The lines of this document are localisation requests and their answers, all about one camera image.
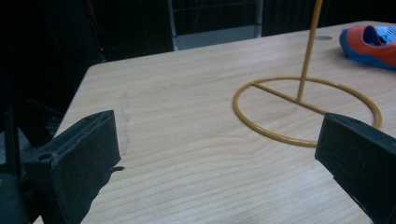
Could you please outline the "orange and blue shoe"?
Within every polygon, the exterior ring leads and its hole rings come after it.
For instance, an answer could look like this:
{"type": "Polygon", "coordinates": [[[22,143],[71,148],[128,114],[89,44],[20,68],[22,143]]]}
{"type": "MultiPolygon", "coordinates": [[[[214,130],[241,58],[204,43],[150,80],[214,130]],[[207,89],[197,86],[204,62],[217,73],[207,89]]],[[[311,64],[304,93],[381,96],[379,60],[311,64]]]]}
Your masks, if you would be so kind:
{"type": "Polygon", "coordinates": [[[395,26],[354,26],[342,31],[339,43],[355,62],[396,71],[395,26]]]}

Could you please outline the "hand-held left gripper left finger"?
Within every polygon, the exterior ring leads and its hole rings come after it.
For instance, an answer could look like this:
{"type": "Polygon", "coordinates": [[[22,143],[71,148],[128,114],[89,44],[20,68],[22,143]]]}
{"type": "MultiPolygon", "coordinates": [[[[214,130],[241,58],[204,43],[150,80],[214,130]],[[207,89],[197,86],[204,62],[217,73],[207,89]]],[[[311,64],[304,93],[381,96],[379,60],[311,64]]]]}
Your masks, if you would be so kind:
{"type": "Polygon", "coordinates": [[[29,218],[80,224],[119,161],[114,112],[81,119],[23,162],[29,218]]]}

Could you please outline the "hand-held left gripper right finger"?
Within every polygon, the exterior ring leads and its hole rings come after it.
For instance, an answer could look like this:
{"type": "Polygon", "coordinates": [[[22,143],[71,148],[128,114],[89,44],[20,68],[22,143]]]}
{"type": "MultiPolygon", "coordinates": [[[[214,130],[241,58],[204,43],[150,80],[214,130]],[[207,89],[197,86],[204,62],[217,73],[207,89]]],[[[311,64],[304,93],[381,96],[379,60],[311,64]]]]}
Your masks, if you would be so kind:
{"type": "Polygon", "coordinates": [[[357,119],[328,113],[315,159],[374,224],[396,224],[396,138],[357,119]]]}

